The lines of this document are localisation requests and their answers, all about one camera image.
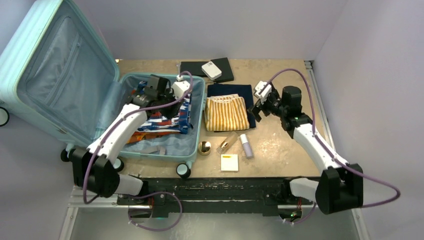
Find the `yellow striped garment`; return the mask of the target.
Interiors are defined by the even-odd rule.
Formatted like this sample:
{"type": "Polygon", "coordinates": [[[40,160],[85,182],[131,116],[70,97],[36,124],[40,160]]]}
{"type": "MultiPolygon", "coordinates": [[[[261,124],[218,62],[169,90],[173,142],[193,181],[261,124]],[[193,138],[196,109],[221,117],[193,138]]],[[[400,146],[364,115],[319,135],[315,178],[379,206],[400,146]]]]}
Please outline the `yellow striped garment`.
{"type": "Polygon", "coordinates": [[[209,132],[243,131],[250,128],[245,99],[238,94],[206,99],[205,128],[209,132]]]}

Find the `navy blue garment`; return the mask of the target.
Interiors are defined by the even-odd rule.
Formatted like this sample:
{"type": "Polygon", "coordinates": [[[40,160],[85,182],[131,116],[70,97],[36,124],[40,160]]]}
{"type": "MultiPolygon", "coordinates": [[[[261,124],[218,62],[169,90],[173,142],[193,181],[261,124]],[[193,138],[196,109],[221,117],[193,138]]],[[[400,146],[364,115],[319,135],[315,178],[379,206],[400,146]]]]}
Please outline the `navy blue garment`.
{"type": "MultiPolygon", "coordinates": [[[[253,93],[250,85],[241,84],[212,84],[207,87],[207,98],[215,96],[233,95],[237,94],[244,98],[246,111],[253,106],[253,93]]],[[[255,118],[247,112],[249,121],[249,129],[256,127],[255,118]]]]}

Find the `blue white patterned garment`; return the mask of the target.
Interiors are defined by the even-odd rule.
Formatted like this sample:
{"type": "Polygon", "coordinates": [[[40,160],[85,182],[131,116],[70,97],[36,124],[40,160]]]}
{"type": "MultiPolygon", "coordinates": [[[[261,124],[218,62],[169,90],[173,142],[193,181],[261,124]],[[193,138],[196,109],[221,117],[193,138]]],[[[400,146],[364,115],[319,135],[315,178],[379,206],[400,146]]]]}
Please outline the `blue white patterned garment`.
{"type": "MultiPolygon", "coordinates": [[[[167,78],[160,77],[156,80],[140,81],[138,87],[132,92],[136,96],[136,103],[140,103],[142,108],[147,107],[150,99],[146,95],[146,88],[151,88],[157,91],[164,91],[171,89],[171,81],[167,78]]],[[[191,112],[191,94],[188,93],[183,99],[178,114],[167,119],[156,113],[151,117],[147,117],[146,122],[137,128],[138,132],[179,132],[180,134],[187,134],[190,126],[190,112],[191,112]]]]}

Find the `orange camouflage garment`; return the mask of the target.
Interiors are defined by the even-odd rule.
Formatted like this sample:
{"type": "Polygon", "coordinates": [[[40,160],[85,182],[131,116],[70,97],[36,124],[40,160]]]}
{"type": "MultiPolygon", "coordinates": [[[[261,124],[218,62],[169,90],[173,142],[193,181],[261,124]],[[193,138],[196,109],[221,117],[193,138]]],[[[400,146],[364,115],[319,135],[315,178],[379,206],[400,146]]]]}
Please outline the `orange camouflage garment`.
{"type": "Polygon", "coordinates": [[[179,132],[164,131],[164,132],[134,132],[126,144],[134,144],[143,140],[161,138],[167,135],[180,134],[179,132]]]}

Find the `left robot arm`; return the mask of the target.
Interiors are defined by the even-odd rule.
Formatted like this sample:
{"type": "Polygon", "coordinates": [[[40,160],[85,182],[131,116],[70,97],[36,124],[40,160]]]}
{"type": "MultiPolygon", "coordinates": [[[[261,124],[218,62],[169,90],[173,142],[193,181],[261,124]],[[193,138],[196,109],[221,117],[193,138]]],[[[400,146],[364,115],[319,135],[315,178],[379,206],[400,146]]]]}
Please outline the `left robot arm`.
{"type": "Polygon", "coordinates": [[[85,204],[88,192],[99,197],[109,198],[114,194],[129,195],[138,205],[149,199],[148,182],[138,177],[120,174],[114,168],[116,160],[133,133],[156,112],[169,118],[174,117],[184,99],[192,92],[193,76],[184,79],[184,74],[176,76],[171,83],[168,78],[152,74],[145,86],[137,87],[126,99],[121,112],[111,125],[87,148],[75,148],[69,152],[72,162],[74,183],[82,188],[85,204]]]}

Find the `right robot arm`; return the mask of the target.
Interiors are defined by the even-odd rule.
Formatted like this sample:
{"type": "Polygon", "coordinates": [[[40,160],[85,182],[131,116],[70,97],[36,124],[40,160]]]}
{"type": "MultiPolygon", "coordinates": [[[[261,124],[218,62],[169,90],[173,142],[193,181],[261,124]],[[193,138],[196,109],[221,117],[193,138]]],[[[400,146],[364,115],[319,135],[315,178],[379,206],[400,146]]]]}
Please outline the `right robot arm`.
{"type": "Polygon", "coordinates": [[[257,102],[248,109],[257,122],[260,112],[280,118],[282,128],[295,140],[321,171],[319,180],[297,176],[287,178],[280,196],[288,204],[299,198],[316,203],[322,213],[329,215],[360,208],[364,202],[363,178],[346,169],[350,164],[325,142],[313,126],[313,120],[302,111],[302,91],[286,86],[279,92],[270,84],[260,81],[254,87],[257,102]]]}

